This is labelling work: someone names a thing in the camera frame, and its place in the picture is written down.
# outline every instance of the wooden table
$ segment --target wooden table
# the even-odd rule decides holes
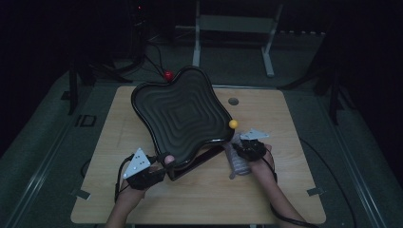
[[[105,223],[113,207],[114,186],[124,158],[141,147],[154,155],[151,136],[134,112],[130,95],[134,86],[118,88],[104,129],[86,173],[82,190],[88,200],[77,198],[71,214],[75,223]],[[289,201],[309,221],[326,219],[283,94],[277,90],[214,88],[233,119],[236,132],[255,128],[270,134],[261,142],[273,146],[278,185]],[[237,98],[238,105],[228,103]],[[129,215],[135,224],[270,224],[275,217],[253,175],[229,179],[225,153],[207,161],[178,180],[168,177],[150,188]]]

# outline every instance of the metal frame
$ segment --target metal frame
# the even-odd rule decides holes
[[[261,48],[261,55],[263,57],[264,67],[266,68],[266,75],[268,77],[275,76],[269,51],[276,34],[278,20],[282,12],[282,5],[278,6],[275,18],[202,15],[200,9],[200,0],[198,0],[196,2],[196,32],[195,48],[193,51],[193,66],[200,66],[202,51],[200,38],[201,30],[268,33],[269,40],[266,45]]]

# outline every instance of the black tray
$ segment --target black tray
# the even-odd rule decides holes
[[[131,95],[137,115],[147,126],[158,155],[168,152],[176,159],[171,180],[214,157],[222,147],[197,156],[204,146],[231,141],[232,120],[214,93],[205,73],[195,66],[181,69],[171,83],[144,83]]]

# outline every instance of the finger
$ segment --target finger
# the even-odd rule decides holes
[[[150,166],[149,172],[152,173],[158,170],[158,166]]]
[[[174,160],[175,160],[175,158],[172,155],[168,155],[165,157],[163,162],[165,162],[165,164],[169,164],[169,163],[173,162]]]
[[[265,144],[264,146],[266,146],[266,149],[271,153],[272,152],[272,145],[270,144]]]

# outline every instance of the red ball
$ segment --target red ball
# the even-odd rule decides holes
[[[166,79],[167,82],[170,83],[174,79],[174,73],[170,70],[167,70],[163,73],[163,77]]]

